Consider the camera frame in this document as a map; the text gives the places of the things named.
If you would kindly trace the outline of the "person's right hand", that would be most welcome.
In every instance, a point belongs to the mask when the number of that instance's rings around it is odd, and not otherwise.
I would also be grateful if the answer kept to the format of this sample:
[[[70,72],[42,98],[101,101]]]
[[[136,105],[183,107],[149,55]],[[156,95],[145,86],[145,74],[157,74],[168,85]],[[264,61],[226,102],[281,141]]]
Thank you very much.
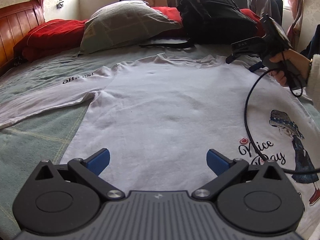
[[[273,63],[278,63],[280,61],[289,60],[300,72],[301,76],[307,80],[309,77],[309,67],[310,60],[301,55],[300,53],[289,49],[281,53],[276,54],[274,57],[270,58]],[[270,72],[270,75],[275,78],[275,80],[283,87],[287,86],[287,78],[283,71],[275,70]]]

